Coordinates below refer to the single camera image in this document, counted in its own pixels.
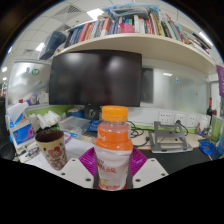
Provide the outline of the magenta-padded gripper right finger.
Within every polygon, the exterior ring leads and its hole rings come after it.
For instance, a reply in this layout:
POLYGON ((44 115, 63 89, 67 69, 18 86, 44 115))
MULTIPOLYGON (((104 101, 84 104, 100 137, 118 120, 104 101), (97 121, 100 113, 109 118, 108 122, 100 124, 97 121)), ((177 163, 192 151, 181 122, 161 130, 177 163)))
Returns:
POLYGON ((167 171, 155 159, 147 159, 139 150, 133 149, 128 170, 128 188, 136 189, 168 176, 167 171))

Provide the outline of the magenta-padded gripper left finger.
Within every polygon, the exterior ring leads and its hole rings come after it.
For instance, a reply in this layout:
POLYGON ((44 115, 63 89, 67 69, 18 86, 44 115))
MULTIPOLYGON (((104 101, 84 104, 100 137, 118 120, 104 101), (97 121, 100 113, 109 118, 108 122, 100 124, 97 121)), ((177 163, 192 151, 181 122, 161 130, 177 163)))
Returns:
POLYGON ((60 171, 60 177, 84 188, 97 189, 99 175, 94 148, 79 158, 71 158, 60 171))

